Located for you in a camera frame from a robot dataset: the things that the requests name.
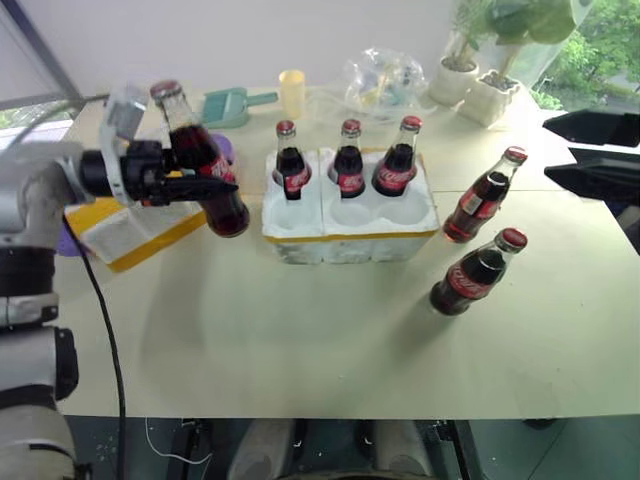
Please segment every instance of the white table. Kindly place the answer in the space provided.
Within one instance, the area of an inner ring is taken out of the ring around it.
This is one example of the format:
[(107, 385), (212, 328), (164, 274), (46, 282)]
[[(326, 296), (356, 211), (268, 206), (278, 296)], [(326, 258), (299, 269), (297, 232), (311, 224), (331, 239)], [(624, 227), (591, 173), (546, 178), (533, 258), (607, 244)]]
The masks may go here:
[[(67, 135), (97, 146), (102, 106)], [(447, 110), (425, 118), (420, 150), (443, 220), (509, 144), (528, 147), (502, 210), (469, 245), (434, 237), (404, 263), (291, 266), (261, 238), (263, 159), (277, 106), (227, 130), (251, 210), (233, 240), (201, 228), (137, 267), (94, 262), (111, 311), (128, 414), (155, 417), (510, 418), (640, 412), (640, 262), (606, 206), (562, 191), (545, 165), (563, 142), (539, 128), (486, 130)], [(334, 128), (298, 122), (305, 146)], [(155, 108), (140, 132), (157, 135)], [(395, 134), (365, 132), (363, 146)], [(529, 236), (490, 296), (463, 316), (425, 294), (453, 261), (505, 226)], [(66, 414), (116, 415), (107, 338), (77, 259), (58, 258), (60, 324), (73, 329), (80, 384)]]

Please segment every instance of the red label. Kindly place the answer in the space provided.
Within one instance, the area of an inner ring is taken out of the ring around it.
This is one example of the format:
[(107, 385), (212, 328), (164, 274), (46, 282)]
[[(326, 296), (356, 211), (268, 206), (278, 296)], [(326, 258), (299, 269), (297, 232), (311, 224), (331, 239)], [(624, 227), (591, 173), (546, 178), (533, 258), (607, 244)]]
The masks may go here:
[(463, 297), (473, 300), (486, 297), (493, 285), (483, 285), (471, 280), (462, 270), (460, 262), (453, 265), (447, 272), (447, 280), (453, 289)]
[(223, 155), (220, 155), (209, 165), (205, 165), (198, 170), (203, 175), (210, 175), (213, 177), (219, 177), (225, 182), (236, 183), (236, 177), (229, 167), (227, 159)]
[(340, 191), (342, 192), (359, 192), (362, 189), (362, 185), (364, 185), (364, 177), (362, 173), (338, 175), (338, 185), (340, 185)]
[(284, 188), (289, 193), (299, 192), (300, 189), (309, 182), (309, 178), (311, 178), (311, 171), (309, 167), (305, 165), (300, 173), (285, 177)]
[(389, 190), (402, 190), (416, 176), (416, 166), (406, 172), (396, 172), (389, 170), (386, 166), (380, 165), (376, 178), (380, 185)]
[(469, 189), (460, 199), (460, 208), (476, 218), (487, 219), (493, 217), (498, 211), (500, 202), (482, 200), (473, 189)]

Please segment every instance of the cola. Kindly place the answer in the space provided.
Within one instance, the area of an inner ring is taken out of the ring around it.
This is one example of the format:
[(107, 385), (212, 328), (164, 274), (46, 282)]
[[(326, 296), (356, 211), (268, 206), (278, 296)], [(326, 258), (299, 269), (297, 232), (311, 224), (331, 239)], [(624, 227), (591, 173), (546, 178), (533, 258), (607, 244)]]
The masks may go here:
[(278, 156), (273, 179), (283, 188), (287, 200), (300, 200), (302, 187), (311, 179), (311, 168), (296, 144), (296, 126), (291, 120), (283, 120), (276, 125), (276, 134)]
[(464, 313), (471, 303), (486, 297), (504, 276), (513, 255), (527, 245), (527, 237), (505, 228), (492, 242), (453, 264), (445, 278), (431, 289), (431, 304), (445, 315)]
[(386, 197), (401, 196), (416, 176), (416, 139), (422, 120), (407, 116), (402, 119), (400, 133), (373, 173), (373, 188)]
[(483, 173), (460, 198), (456, 210), (442, 227), (445, 235), (457, 243), (474, 238), (480, 227), (498, 211), (507, 196), (511, 180), (527, 160), (520, 147), (509, 147), (493, 167)]
[(342, 139), (329, 167), (329, 178), (340, 187), (342, 198), (355, 198), (365, 189), (360, 153), (360, 122), (353, 118), (342, 124)]
[[(181, 85), (175, 80), (165, 80), (153, 85), (150, 93), (169, 127), (171, 149), (182, 173), (217, 176), (235, 184), (236, 178), (229, 164), (196, 119)], [(235, 237), (249, 226), (249, 210), (238, 190), (198, 203), (205, 212), (209, 228), (221, 237)]]

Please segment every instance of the red bottle cap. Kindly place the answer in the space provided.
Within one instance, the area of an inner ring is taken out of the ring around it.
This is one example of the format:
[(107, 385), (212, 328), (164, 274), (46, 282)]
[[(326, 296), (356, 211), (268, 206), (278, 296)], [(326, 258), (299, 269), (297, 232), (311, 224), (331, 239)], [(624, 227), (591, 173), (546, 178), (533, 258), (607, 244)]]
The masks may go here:
[(291, 135), (295, 131), (296, 125), (291, 120), (282, 120), (276, 125), (276, 133), (278, 135)]
[(529, 158), (529, 155), (522, 147), (509, 147), (504, 151), (504, 156), (519, 165), (522, 165)]
[(408, 115), (402, 119), (402, 128), (418, 131), (422, 127), (422, 120), (414, 115)]
[(514, 253), (518, 253), (526, 247), (528, 242), (527, 236), (515, 228), (505, 228), (498, 234), (496, 240)]
[(172, 97), (178, 93), (182, 93), (182, 86), (177, 80), (163, 80), (156, 83), (149, 89), (149, 94), (156, 103), (165, 98)]
[(342, 133), (358, 133), (360, 132), (360, 121), (355, 118), (345, 120), (342, 124)]

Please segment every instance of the black cable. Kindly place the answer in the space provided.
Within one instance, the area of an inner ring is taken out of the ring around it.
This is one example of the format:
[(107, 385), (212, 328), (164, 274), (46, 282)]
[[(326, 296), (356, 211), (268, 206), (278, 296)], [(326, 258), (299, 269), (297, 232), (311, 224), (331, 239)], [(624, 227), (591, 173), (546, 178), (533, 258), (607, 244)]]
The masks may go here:
[(107, 310), (107, 303), (104, 300), (104, 296), (102, 295), (102, 290), (100, 290), (100, 285), (98, 285), (98, 280), (96, 280), (96, 276), (93, 273), (93, 269), (91, 268), (91, 264), (89, 263), (89, 259), (87, 258), (87, 254), (84, 251), (84, 248), (80, 244), (78, 237), (71, 229), (69, 225), (69, 221), (67, 217), (62, 216), (62, 221), (64, 222), (64, 227), (67, 229), (69, 236), (73, 240), (76, 248), (80, 252), (80, 257), (82, 257), (82, 263), (84, 263), (84, 268), (87, 270), (87, 275), (89, 276), (89, 280), (91, 281), (91, 285), (93, 285), (93, 289), (96, 292), (98, 297), (98, 302), (100, 303), (100, 310), (102, 310), (102, 316), (104, 317), (104, 324), (107, 327), (107, 335), (109, 337), (109, 346), (111, 348), (111, 358), (113, 360), (113, 369), (116, 375), (116, 385), (118, 389), (118, 469), (117, 476), (118, 480), (124, 480), (124, 467), (125, 467), (125, 452), (126, 452), (126, 427), (127, 427), (127, 409), (124, 398), (124, 383), (122, 381), (122, 371), (120, 369), (120, 360), (118, 359), (118, 345), (116, 344), (116, 337), (113, 334), (113, 327), (111, 325), (111, 318), (109, 317), (109, 311)]

